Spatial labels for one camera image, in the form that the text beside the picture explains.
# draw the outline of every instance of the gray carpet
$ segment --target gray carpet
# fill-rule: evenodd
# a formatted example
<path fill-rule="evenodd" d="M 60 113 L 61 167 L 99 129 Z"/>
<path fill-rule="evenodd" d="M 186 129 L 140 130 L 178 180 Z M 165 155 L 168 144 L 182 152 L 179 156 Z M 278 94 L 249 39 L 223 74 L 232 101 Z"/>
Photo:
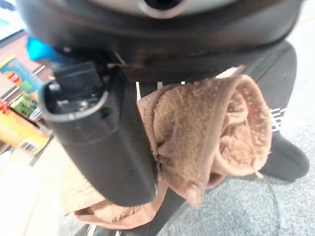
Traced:
<path fill-rule="evenodd" d="M 281 128 L 310 159 L 307 176 L 294 183 L 230 179 L 207 194 L 201 209 L 183 205 L 159 236 L 315 236 L 314 16 L 315 1 L 306 1 L 288 38 L 297 52 L 298 74 Z"/>

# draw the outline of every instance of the barcode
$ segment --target barcode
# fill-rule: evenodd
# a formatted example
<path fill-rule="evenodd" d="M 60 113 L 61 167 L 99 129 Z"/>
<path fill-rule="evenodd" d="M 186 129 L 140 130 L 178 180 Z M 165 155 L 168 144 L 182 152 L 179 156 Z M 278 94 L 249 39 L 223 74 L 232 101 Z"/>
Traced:
<path fill-rule="evenodd" d="M 23 142 L 20 145 L 20 148 L 30 152 L 35 152 L 37 150 L 37 147 L 29 142 Z"/>

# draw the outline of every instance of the terry cloth towel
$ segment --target terry cloth towel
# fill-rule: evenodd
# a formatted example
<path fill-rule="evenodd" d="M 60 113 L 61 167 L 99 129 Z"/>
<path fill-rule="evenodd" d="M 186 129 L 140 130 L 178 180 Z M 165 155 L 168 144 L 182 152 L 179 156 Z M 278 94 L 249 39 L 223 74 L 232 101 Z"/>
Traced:
<path fill-rule="evenodd" d="M 225 176 L 258 172 L 271 145 L 269 109 L 255 82 L 241 75 L 165 86 L 138 101 L 159 171 L 157 197 L 135 207 L 101 196 L 71 162 L 63 177 L 65 214 L 108 229 L 150 222 L 167 186 L 199 207 Z"/>
<path fill-rule="evenodd" d="M 271 118 L 246 75 L 169 85 L 138 101 L 160 174 L 199 207 L 227 175 L 257 174 L 271 146 Z"/>
<path fill-rule="evenodd" d="M 84 223 L 126 230 L 150 222 L 161 206 L 166 190 L 166 182 L 159 179 L 158 193 L 152 202 L 134 207 L 118 206 L 97 192 L 70 160 L 63 173 L 61 203 L 64 215 L 74 212 Z"/>

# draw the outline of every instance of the black plastic housing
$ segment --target black plastic housing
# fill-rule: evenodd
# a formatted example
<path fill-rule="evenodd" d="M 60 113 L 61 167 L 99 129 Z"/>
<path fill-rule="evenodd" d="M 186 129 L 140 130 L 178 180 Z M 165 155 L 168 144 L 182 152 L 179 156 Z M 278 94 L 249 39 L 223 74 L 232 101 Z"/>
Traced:
<path fill-rule="evenodd" d="M 87 0 L 17 0 L 28 31 L 57 48 L 108 49 L 133 81 L 188 81 L 249 63 L 282 42 L 301 0 L 239 0 L 207 12 L 153 19 Z"/>
<path fill-rule="evenodd" d="M 117 205 L 136 206 L 156 195 L 154 159 L 135 86 L 119 70 L 113 72 L 111 83 L 84 111 L 56 109 L 58 96 L 50 91 L 51 83 L 45 86 L 40 104 L 62 146 L 97 191 Z"/>

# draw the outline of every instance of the circular hole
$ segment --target circular hole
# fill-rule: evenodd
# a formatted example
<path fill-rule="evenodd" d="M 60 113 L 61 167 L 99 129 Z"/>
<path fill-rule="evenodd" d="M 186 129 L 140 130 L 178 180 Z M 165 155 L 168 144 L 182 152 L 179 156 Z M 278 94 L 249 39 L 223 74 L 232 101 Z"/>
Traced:
<path fill-rule="evenodd" d="M 149 7 L 162 11 L 176 7 L 181 1 L 182 0 L 144 0 Z"/>

